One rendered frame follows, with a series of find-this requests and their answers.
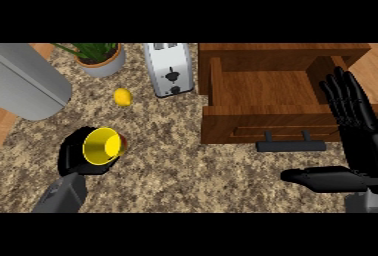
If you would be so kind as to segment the silver toaster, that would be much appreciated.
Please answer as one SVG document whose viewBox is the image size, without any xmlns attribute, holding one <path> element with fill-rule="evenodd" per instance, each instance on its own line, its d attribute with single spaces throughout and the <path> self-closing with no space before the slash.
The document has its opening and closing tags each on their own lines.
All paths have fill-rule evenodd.
<svg viewBox="0 0 378 256">
<path fill-rule="evenodd" d="M 160 98 L 194 90 L 193 58 L 187 43 L 145 43 L 145 62 Z"/>
</svg>

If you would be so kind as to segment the large grey rounded appliance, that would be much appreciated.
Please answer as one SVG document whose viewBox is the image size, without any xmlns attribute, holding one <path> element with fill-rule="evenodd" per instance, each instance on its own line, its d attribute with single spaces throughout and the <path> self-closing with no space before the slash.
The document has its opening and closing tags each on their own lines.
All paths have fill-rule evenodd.
<svg viewBox="0 0 378 256">
<path fill-rule="evenodd" d="M 27 43 L 0 43 L 0 107 L 27 120 L 54 116 L 73 86 Z"/>
</svg>

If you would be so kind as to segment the wooden drawer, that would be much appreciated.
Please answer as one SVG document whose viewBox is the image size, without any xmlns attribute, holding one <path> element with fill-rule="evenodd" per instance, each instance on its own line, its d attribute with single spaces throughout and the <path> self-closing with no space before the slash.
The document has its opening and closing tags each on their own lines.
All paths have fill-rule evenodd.
<svg viewBox="0 0 378 256">
<path fill-rule="evenodd" d="M 340 140 L 320 82 L 336 67 L 339 56 L 320 57 L 305 71 L 227 72 L 222 60 L 210 60 L 209 105 L 203 108 L 204 144 L 255 143 L 266 136 L 277 141 Z"/>
</svg>

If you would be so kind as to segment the yellow cup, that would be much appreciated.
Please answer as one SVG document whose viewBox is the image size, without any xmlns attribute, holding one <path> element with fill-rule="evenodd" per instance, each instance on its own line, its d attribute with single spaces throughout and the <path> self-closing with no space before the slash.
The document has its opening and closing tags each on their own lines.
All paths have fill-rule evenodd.
<svg viewBox="0 0 378 256">
<path fill-rule="evenodd" d="M 83 156 L 94 165 L 108 164 L 128 149 L 126 137 L 110 127 L 95 129 L 83 143 Z"/>
</svg>

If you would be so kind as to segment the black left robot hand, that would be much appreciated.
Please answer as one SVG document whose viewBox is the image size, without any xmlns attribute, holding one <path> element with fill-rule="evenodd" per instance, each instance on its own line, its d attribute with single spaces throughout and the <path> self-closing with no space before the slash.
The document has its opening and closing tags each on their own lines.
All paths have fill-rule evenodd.
<svg viewBox="0 0 378 256">
<path fill-rule="evenodd" d="M 80 175 L 102 175 L 108 172 L 110 168 L 119 161 L 117 157 L 105 165 L 91 164 L 83 156 L 83 143 L 91 132 L 98 129 L 95 127 L 82 127 L 76 132 L 66 138 L 58 157 L 58 171 L 63 176 L 77 172 Z"/>
</svg>

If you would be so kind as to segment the wooden cabinet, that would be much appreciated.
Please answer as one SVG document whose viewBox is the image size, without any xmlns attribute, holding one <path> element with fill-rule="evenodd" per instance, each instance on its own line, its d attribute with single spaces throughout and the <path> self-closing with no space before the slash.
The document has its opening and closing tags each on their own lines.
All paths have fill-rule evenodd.
<svg viewBox="0 0 378 256">
<path fill-rule="evenodd" d="M 370 50 L 367 43 L 203 43 L 200 92 L 213 106 L 324 104 L 320 81 Z"/>
</svg>

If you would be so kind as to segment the potted green plant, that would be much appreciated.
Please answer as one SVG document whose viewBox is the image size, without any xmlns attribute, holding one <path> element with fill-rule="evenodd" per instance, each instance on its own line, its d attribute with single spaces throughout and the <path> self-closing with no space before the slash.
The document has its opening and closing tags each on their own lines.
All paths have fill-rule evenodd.
<svg viewBox="0 0 378 256">
<path fill-rule="evenodd" d="M 126 52 L 120 43 L 74 43 L 74 49 L 58 43 L 54 46 L 74 55 L 77 64 L 92 77 L 111 76 L 126 64 Z"/>
</svg>

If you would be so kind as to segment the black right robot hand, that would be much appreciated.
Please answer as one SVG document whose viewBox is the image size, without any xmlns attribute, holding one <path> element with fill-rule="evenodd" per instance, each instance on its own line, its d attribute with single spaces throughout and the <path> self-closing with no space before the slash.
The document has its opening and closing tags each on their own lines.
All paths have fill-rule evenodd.
<svg viewBox="0 0 378 256">
<path fill-rule="evenodd" d="M 289 169 L 281 180 L 317 193 L 371 191 L 378 195 L 378 118 L 367 93 L 354 73 L 340 66 L 320 86 L 337 120 L 349 166 Z"/>
</svg>

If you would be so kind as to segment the yellow lemon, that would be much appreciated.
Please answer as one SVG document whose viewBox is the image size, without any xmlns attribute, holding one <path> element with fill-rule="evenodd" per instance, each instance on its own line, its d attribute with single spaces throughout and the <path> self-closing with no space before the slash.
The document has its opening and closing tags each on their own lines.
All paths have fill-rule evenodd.
<svg viewBox="0 0 378 256">
<path fill-rule="evenodd" d="M 114 101 L 120 106 L 131 106 L 134 103 L 134 95 L 126 88 L 119 88 L 114 92 Z"/>
</svg>

